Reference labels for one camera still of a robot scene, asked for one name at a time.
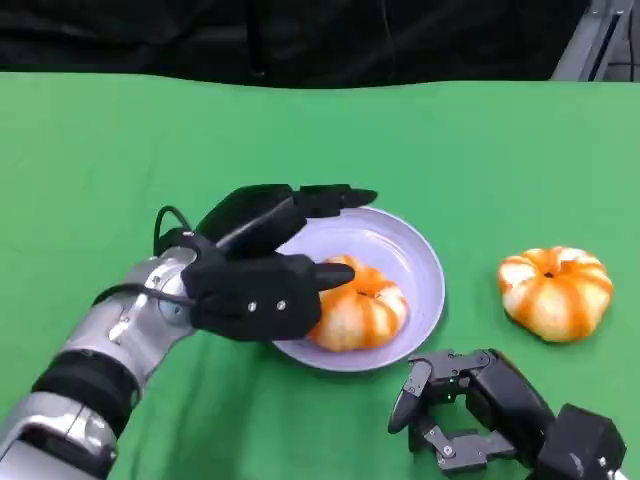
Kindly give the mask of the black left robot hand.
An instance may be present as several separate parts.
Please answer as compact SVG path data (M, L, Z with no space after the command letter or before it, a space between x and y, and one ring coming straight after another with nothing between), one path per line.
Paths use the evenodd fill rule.
M345 209L368 205L373 190L347 184L287 184L240 187L218 203L195 228L206 241L201 253L182 273L192 298L206 296L317 297L355 277L343 264L317 264L302 254L282 255L277 249L310 219L334 218Z

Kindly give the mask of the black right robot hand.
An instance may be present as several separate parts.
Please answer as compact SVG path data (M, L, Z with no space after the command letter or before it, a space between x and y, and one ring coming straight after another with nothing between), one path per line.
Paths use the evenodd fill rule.
M430 450L441 472L485 469L496 458L532 468L555 421L547 402L510 360L496 349L470 354L453 350L414 354L392 409L388 432L408 430L412 453ZM465 398L472 416L488 430L446 433L431 414L436 405Z

